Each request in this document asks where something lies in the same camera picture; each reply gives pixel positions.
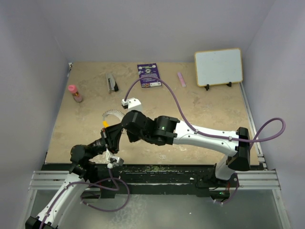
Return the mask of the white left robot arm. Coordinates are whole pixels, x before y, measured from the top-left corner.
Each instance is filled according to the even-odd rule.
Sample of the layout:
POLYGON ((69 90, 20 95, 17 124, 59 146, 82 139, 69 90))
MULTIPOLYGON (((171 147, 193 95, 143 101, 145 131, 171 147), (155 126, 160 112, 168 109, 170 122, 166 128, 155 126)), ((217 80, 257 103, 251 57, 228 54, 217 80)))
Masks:
POLYGON ((119 141, 123 125, 116 124, 102 129, 101 138, 89 145, 76 145, 71 149, 71 168, 63 184, 36 216, 29 217, 25 222, 27 229, 57 229, 78 200, 83 203, 81 195, 89 187, 98 187, 110 191, 119 191, 118 178, 111 172, 113 166, 121 166, 123 160, 113 156, 119 151, 119 141), (110 156, 111 166, 108 166, 109 178, 99 180, 98 170, 90 160, 104 152, 110 156))

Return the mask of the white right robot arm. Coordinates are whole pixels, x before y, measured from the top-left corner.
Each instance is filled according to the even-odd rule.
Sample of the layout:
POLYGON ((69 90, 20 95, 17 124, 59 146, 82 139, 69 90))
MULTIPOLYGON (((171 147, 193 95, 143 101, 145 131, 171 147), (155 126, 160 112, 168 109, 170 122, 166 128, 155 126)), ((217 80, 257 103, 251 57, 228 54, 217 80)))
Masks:
POLYGON ((224 186, 234 172, 250 169, 249 131, 244 127, 237 131, 190 128, 177 118, 159 116, 152 120, 135 110, 123 117, 121 126, 130 142, 143 140, 157 146, 190 145, 222 153, 224 156, 212 174, 212 182, 218 187, 224 186))

